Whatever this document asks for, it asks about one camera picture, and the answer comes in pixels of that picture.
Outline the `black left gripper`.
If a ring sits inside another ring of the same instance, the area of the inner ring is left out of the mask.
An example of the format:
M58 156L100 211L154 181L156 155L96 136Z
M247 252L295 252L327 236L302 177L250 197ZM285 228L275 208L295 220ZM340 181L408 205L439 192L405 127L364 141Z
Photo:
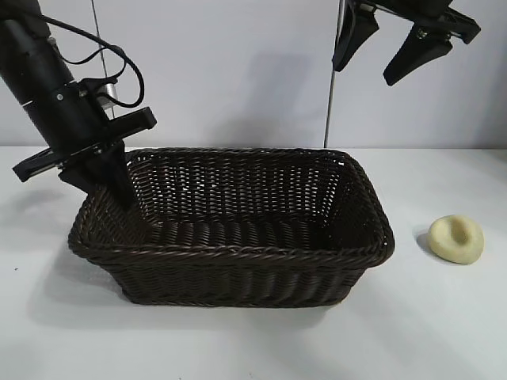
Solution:
M128 174L125 145L121 141L150 130L157 120L145 107L109 119L98 100L84 95L77 85L66 85L23 106L48 148L13 167L17 177L29 178L54 166L64 166L59 179L86 194L106 187L127 210L135 202ZM101 150L93 160L81 161Z

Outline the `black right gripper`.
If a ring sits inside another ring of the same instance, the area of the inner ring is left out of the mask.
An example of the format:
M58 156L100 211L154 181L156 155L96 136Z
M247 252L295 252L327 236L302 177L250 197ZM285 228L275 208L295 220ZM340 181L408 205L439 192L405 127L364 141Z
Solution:
M375 11L412 21L413 27L383 77L393 86L417 68L452 50L451 36L469 44L480 32L477 22L450 7L452 1L377 0L345 3L334 47L334 71L345 69L361 45L379 30Z

